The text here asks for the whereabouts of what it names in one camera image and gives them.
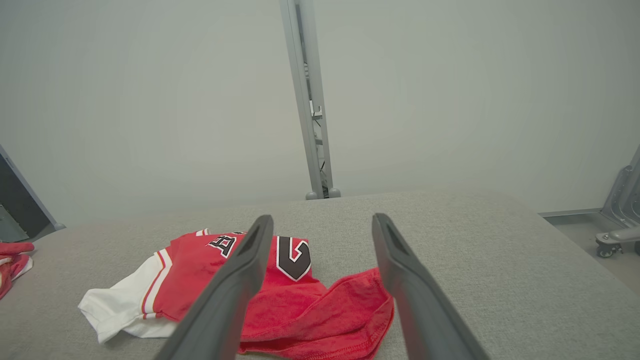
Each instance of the white wall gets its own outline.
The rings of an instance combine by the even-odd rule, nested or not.
[[[2,1],[0,143],[68,226],[310,191],[274,2]]]
[[[314,1],[334,186],[601,207],[640,143],[637,1]]]

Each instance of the jersey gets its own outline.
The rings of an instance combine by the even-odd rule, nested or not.
[[[78,307],[103,343],[118,331],[169,337],[245,233],[185,234]],[[372,359],[394,315],[377,268],[330,289],[312,275],[308,240],[274,236],[262,288],[249,301],[239,352],[290,359]]]

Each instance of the caster wheel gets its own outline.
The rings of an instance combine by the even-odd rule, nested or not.
[[[601,258],[610,258],[615,252],[616,247],[607,245],[600,245],[596,249],[596,255],[600,256]]]

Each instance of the red and white shirt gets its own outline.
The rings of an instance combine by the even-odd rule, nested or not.
[[[104,343],[120,330],[169,337],[244,233],[185,234],[109,289],[78,305]],[[377,268],[338,280],[313,278],[309,243],[274,236],[262,288],[249,302],[239,351],[291,359],[372,359],[393,319]]]

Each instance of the wheeled base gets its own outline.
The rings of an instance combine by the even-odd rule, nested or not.
[[[609,258],[616,252],[622,252],[622,243],[635,242],[634,250],[640,255],[640,227],[614,230],[609,233],[596,234],[596,255],[601,258]]]

